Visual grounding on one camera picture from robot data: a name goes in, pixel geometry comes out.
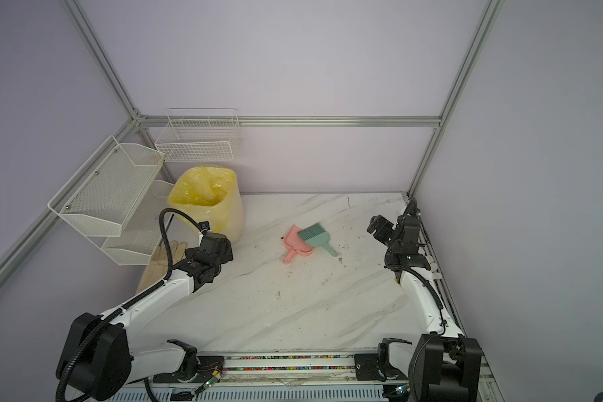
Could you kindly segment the green hand brush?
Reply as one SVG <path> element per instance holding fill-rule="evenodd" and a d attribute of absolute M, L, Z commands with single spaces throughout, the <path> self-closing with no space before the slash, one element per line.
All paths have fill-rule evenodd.
<path fill-rule="evenodd" d="M 323 248 L 331 256 L 338 257 L 338 251 L 336 251 L 330 244 L 330 234 L 320 223 L 313 224 L 306 229 L 300 229 L 297 233 L 297 236 L 306 245 L 314 248 Z"/>

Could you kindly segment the pink dustpan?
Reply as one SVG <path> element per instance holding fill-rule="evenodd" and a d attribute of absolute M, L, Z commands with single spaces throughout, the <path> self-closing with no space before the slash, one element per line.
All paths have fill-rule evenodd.
<path fill-rule="evenodd" d="M 287 249 L 287 253 L 283 259 L 284 264 L 290 264 L 295 256 L 310 256 L 315 251 L 314 247 L 309 246 L 299 237 L 298 232 L 300 230 L 298 226 L 293 225 L 283 237 L 283 243 Z"/>

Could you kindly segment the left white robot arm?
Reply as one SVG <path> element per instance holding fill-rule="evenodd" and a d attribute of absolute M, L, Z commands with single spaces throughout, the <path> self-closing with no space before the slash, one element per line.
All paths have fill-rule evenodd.
<path fill-rule="evenodd" d="M 140 348 L 134 338 L 172 305 L 214 281 L 222 266 L 232 261 L 231 242 L 213 232 L 203 235 L 199 246 L 187 249 L 168 279 L 160 279 L 122 305 L 100 315 L 84 313 L 70 326 L 56 369 L 58 401 L 66 390 L 79 390 L 80 401 L 104 401 L 124 385 L 155 375 L 176 375 L 189 382 L 199 373 L 197 349 L 170 338 Z"/>

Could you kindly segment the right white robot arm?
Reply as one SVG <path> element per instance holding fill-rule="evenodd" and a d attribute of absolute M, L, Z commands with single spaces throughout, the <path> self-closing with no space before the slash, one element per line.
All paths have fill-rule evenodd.
<path fill-rule="evenodd" d="M 367 231 L 385 248 L 384 268 L 420 308 L 423 333 L 416 343 L 384 338 L 375 363 L 358 369 L 385 382 L 404 376 L 406 385 L 390 398 L 409 401 L 474 401 L 482 364 L 482 348 L 467 337 L 450 317 L 435 284 L 436 270 L 421 242 L 422 220 L 417 201 L 409 199 L 405 210 L 391 223 L 382 215 L 371 218 Z"/>

